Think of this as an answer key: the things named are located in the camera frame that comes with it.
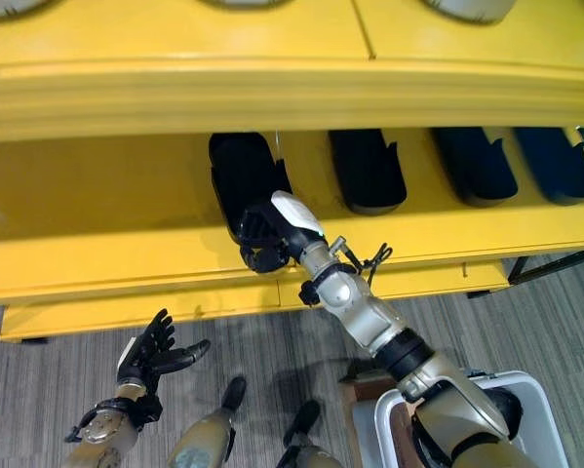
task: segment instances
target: gray carpet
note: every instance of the gray carpet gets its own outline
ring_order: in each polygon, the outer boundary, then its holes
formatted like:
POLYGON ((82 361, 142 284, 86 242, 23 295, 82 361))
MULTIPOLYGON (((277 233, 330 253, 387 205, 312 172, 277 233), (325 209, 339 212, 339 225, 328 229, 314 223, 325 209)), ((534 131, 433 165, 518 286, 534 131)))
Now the gray carpet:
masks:
MULTIPOLYGON (((487 297, 396 305, 459 365, 537 378, 570 465, 584 467, 584 264, 487 297)), ((63 336, 40 346, 0 343, 0 468, 59 465, 69 450, 61 442, 66 430, 112 395, 115 362, 133 333, 63 336)), ((181 431, 217 405, 237 373, 250 386, 229 468, 274 467, 281 436, 309 397, 324 404, 315 441, 351 466, 336 382, 360 353, 334 318, 321 310, 270 314, 182 324, 176 335, 179 343, 208 337, 214 345, 193 368, 164 378, 162 419, 144 429, 125 466, 164 466, 181 431)))

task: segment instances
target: white round object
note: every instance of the white round object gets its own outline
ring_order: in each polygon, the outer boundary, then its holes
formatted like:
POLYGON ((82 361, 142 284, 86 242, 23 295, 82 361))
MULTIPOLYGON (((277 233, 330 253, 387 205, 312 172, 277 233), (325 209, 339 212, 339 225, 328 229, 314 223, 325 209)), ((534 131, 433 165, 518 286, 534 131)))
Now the white round object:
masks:
POLYGON ((0 0, 0 18, 11 17, 35 8, 48 0, 0 0))
POLYGON ((425 0, 453 17, 473 22, 502 20, 517 0, 425 0))

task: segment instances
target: shelf compartment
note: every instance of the shelf compartment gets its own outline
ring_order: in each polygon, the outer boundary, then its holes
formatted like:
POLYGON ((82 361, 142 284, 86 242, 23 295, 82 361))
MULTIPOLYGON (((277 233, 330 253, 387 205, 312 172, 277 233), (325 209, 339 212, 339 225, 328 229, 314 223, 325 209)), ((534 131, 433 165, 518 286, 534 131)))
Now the shelf compartment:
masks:
MULTIPOLYGON (((385 130, 385 139, 398 142, 409 196, 376 217, 343 204, 326 132, 281 133, 280 146, 266 138, 329 239, 343 235, 359 257, 373 256, 383 242, 394 248, 386 265, 403 268, 584 249, 584 203, 545 200, 512 131, 486 132, 504 138, 519 185, 513 199, 484 209, 463 204, 428 130, 385 130)), ((0 304, 254 281, 215 198, 208 138, 0 143, 0 304)), ((273 278, 293 274, 286 268, 273 278)))

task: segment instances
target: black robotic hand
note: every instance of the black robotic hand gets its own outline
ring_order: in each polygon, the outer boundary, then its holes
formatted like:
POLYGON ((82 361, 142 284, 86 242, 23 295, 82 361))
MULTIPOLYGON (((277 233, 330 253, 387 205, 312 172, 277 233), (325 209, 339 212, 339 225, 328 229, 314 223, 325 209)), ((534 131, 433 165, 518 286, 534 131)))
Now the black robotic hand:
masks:
POLYGON ((168 311, 162 309, 137 337, 118 368, 119 385, 130 380, 139 381, 148 395, 155 395, 161 375, 189 368, 210 349, 207 339, 187 348, 171 349, 175 344, 172 322, 168 311))
POLYGON ((132 343, 118 367, 116 379, 119 389, 125 384, 136 384, 145 387, 146 393, 135 401, 119 393, 115 398, 96 404, 84 414, 78 425, 73 426, 64 439, 66 442, 81 442, 80 431, 103 410, 126 414, 138 432, 144 424, 159 420, 163 410, 156 395, 159 377, 189 368, 205 355, 211 345, 208 339, 204 339, 187 348, 171 349, 175 344, 172 338, 175 327, 171 325, 172 322, 173 318, 168 315, 168 311, 162 309, 132 343))

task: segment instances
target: white plastic bin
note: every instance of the white plastic bin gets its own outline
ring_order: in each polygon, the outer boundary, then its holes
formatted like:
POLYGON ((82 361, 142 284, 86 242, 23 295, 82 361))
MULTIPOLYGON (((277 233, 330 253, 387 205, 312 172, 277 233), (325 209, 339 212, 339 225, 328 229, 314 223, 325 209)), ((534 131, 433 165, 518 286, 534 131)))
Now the white plastic bin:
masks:
MULTIPOLYGON (((504 387, 521 401, 524 416, 513 443, 541 468, 568 468, 565 451, 545 392, 530 375, 509 371, 472 378, 482 388, 504 387)), ((391 411, 404 402, 398 390, 352 410, 364 468, 398 468, 391 432, 391 411)))

